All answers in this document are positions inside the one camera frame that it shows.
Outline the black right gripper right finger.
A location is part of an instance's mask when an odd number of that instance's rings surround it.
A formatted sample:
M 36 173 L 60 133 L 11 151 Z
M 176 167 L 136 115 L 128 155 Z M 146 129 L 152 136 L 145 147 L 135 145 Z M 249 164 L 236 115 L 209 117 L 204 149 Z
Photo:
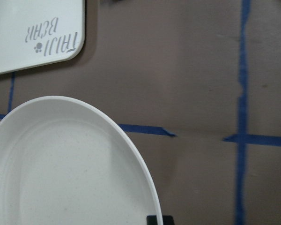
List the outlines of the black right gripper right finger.
M 163 215 L 163 225 L 175 225 L 173 216 Z

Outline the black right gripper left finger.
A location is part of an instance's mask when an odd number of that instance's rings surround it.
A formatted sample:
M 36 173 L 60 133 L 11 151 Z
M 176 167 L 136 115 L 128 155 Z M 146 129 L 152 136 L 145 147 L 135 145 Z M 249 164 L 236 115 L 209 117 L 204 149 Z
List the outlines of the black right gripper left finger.
M 157 217 L 156 215 L 148 215 L 146 217 L 147 225 L 157 225 Z

